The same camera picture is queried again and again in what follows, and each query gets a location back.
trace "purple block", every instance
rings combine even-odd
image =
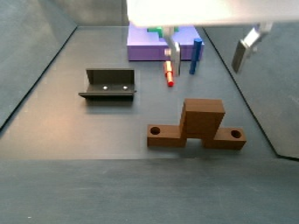
[[[201,35],[194,26],[181,26],[179,31],[173,35],[175,42],[182,47],[182,60],[193,59],[194,39],[201,39]],[[167,44],[163,38],[159,38],[158,32],[149,32],[146,28],[137,28],[133,24],[129,26],[127,34],[127,57],[129,60],[169,60],[165,56]]]

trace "blue stick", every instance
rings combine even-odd
[[[202,53],[202,39],[197,38],[194,40],[193,51],[191,51],[191,70],[190,70],[190,74],[195,74],[197,63],[199,61],[201,53]]]

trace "brown wooden block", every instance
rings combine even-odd
[[[147,146],[185,147],[187,138],[183,137],[179,127],[150,124],[147,126]]]
[[[202,139],[205,148],[241,150],[247,142],[243,129],[219,128],[214,139]]]
[[[214,137],[226,114],[222,100],[186,99],[185,125],[187,137]]]

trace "hole in block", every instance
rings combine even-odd
[[[161,134],[161,129],[159,129],[158,127],[153,127],[153,128],[151,128],[151,133],[153,133],[154,135],[159,135],[159,134]]]
[[[233,135],[235,138],[241,138],[241,137],[242,137],[241,132],[239,132],[238,130],[235,130],[235,129],[231,131],[231,135]]]

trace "green object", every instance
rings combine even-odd
[[[163,32],[163,27],[158,26],[155,28],[147,28],[149,32],[158,32],[159,38],[162,38],[165,36],[165,32]],[[174,31],[178,32],[179,31],[179,27],[174,27]]]

